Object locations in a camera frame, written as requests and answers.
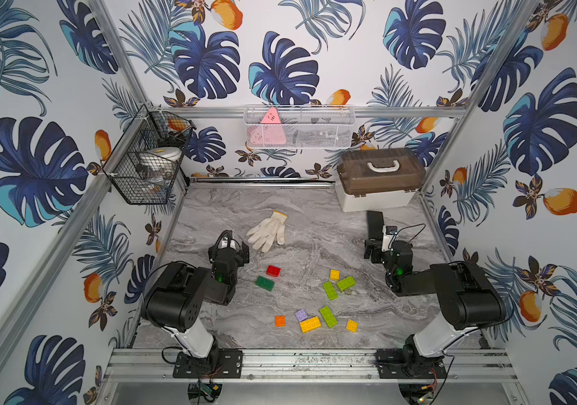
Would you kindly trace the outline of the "dark green lego brick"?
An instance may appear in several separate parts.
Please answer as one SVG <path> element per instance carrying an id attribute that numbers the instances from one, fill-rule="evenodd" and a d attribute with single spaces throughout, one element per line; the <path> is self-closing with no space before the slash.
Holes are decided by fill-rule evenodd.
<path id="1" fill-rule="evenodd" d="M 259 276 L 256 279 L 256 286 L 262 288 L 263 290 L 272 292 L 275 287 L 275 282 L 270 280 L 269 278 Z"/>

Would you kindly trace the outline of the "lime green long lego brick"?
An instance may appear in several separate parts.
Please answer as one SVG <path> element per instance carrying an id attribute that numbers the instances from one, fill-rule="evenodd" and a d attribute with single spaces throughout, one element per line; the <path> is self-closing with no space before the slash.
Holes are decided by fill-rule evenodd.
<path id="1" fill-rule="evenodd" d="M 336 300 L 338 298 L 336 288 L 331 281 L 323 283 L 323 289 L 325 290 L 328 300 Z"/>

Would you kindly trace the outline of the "lime green lego brick front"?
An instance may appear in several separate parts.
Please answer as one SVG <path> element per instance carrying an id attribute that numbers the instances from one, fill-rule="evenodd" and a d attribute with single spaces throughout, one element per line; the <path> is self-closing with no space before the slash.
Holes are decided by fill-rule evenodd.
<path id="1" fill-rule="evenodd" d="M 327 327 L 333 328 L 338 324 L 338 320 L 336 319 L 336 317 L 333 314 L 333 311 L 331 310 L 330 307 L 324 306 L 324 307 L 320 308 L 320 315 L 322 316 L 323 320 L 325 321 L 325 324 L 327 325 Z"/>

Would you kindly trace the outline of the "yellow long lego brick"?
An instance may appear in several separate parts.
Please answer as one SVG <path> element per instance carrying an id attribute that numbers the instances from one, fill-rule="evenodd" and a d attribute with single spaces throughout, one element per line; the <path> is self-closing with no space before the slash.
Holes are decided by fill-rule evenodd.
<path id="1" fill-rule="evenodd" d="M 300 322 L 299 326 L 300 326 L 302 333 L 315 331 L 315 330 L 321 328 L 320 318 L 319 317 L 311 317 L 311 318 L 305 319 L 303 322 Z"/>

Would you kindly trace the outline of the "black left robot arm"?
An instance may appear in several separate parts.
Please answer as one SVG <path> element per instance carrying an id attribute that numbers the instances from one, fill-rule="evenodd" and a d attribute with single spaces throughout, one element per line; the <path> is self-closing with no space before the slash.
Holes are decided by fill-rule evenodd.
<path id="1" fill-rule="evenodd" d="M 180 362 L 214 373 L 219 345 L 199 320 L 204 302 L 229 305 L 236 292 L 238 271 L 250 262 L 250 248 L 223 231 L 208 248 L 210 268 L 182 261 L 163 266 L 161 275 L 146 290 L 142 317 L 175 339 Z"/>

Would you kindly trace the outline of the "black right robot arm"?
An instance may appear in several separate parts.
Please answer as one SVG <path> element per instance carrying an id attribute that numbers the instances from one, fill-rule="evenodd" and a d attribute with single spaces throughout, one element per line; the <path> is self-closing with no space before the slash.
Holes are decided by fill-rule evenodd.
<path id="1" fill-rule="evenodd" d="M 386 365 L 400 366 L 408 376 L 443 365 L 444 351 L 483 327 L 507 320 L 504 300 L 471 262 L 432 264 L 413 270 L 413 245 L 398 238 L 400 231 L 381 222 L 368 224 L 364 257 L 385 269 L 385 282 L 399 297 L 435 295 L 440 314 L 423 330 L 406 339 Z"/>

